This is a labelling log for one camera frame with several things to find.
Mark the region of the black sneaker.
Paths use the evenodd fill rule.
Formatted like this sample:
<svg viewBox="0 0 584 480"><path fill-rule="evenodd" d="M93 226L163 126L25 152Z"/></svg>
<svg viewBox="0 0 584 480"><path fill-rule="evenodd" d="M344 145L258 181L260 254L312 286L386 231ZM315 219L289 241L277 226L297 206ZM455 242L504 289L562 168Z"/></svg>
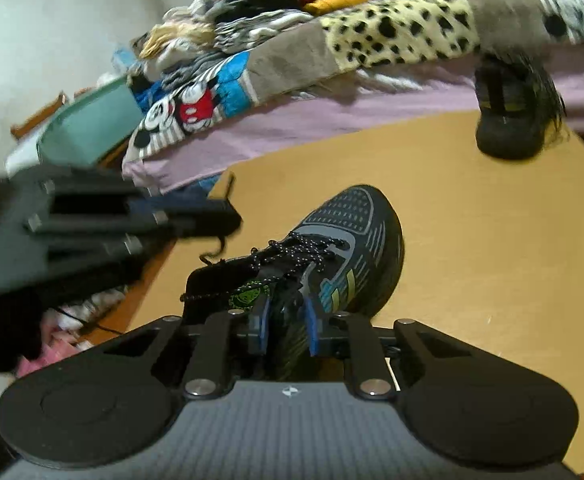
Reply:
<svg viewBox="0 0 584 480"><path fill-rule="evenodd" d="M486 53L474 73L480 119L478 151L518 162L537 156L560 132L565 105L539 58L521 52Z"/></svg>
<svg viewBox="0 0 584 480"><path fill-rule="evenodd" d="M347 311L373 318L403 270L403 230L386 196L359 184L309 212L282 240L209 263L188 277L183 321L202 324L230 309L268 309L260 377L307 380L309 315Z"/></svg>

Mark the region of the black speckled shoelace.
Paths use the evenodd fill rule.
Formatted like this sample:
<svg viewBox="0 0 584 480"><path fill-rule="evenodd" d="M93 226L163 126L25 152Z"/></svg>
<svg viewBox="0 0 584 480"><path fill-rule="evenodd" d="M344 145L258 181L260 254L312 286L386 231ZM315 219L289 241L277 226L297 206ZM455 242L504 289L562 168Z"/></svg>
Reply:
<svg viewBox="0 0 584 480"><path fill-rule="evenodd" d="M283 240L269 240L263 249L253 247L247 256L221 259L194 270L180 300L225 301L254 289L297 280L311 266L322 271L336 260L345 240L318 234L290 233Z"/></svg>

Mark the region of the teal storage bin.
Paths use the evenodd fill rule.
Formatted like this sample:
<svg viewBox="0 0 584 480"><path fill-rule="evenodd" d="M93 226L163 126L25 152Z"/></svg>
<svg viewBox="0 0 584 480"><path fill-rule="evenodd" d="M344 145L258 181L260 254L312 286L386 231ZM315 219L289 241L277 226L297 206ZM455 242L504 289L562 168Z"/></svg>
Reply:
<svg viewBox="0 0 584 480"><path fill-rule="evenodd" d="M37 141L40 162L89 167L126 140L143 118L119 77L63 106Z"/></svg>

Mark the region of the pink box on floor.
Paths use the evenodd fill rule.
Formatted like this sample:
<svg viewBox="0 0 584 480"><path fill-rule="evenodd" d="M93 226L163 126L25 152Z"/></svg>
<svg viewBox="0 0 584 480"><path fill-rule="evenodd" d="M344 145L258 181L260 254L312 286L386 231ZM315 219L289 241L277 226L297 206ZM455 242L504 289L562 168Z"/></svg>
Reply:
<svg viewBox="0 0 584 480"><path fill-rule="evenodd" d="M24 377L92 348L91 342L80 341L83 327L83 320L72 318L64 310L46 312L41 322L40 354L33 360L21 358L15 376Z"/></svg>

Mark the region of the purple bed sheet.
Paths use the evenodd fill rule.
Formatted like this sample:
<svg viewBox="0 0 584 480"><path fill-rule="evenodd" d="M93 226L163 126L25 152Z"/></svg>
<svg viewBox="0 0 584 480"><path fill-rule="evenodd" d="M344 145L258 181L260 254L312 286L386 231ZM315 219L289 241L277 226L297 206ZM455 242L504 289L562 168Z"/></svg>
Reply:
<svg viewBox="0 0 584 480"><path fill-rule="evenodd" d="M297 144L418 116L476 110L478 58L357 70L278 96L144 160L124 156L136 184L168 193L229 166ZM584 46L553 47L545 66L569 126L584 136Z"/></svg>

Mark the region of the folded grey striped clothes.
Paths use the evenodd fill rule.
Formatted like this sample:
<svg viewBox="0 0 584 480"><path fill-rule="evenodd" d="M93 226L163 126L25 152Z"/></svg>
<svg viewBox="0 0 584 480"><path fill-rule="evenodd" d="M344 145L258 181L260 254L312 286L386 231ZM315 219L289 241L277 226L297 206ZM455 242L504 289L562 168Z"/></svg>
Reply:
<svg viewBox="0 0 584 480"><path fill-rule="evenodd" d="M215 27L214 48L226 54L249 50L312 19L311 14L300 10L276 10L253 18L237 18Z"/></svg>

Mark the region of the folded yellow garment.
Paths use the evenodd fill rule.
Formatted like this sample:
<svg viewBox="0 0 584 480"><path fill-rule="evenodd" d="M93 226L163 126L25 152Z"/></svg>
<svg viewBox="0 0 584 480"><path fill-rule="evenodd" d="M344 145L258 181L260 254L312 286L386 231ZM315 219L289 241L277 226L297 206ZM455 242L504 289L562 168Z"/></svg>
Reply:
<svg viewBox="0 0 584 480"><path fill-rule="evenodd" d="M303 11L313 16L328 14L331 12L358 6L369 0L315 0L303 6Z"/></svg>

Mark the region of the cartoon patchwork blanket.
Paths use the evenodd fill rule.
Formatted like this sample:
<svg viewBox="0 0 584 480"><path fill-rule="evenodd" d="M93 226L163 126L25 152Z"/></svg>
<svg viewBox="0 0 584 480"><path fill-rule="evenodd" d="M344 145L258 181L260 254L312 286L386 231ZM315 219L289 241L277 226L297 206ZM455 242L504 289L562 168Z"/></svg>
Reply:
<svg viewBox="0 0 584 480"><path fill-rule="evenodd" d="M277 96L359 68L550 44L584 44L584 0L372 0L281 32L169 91L132 133L124 161L153 157Z"/></svg>

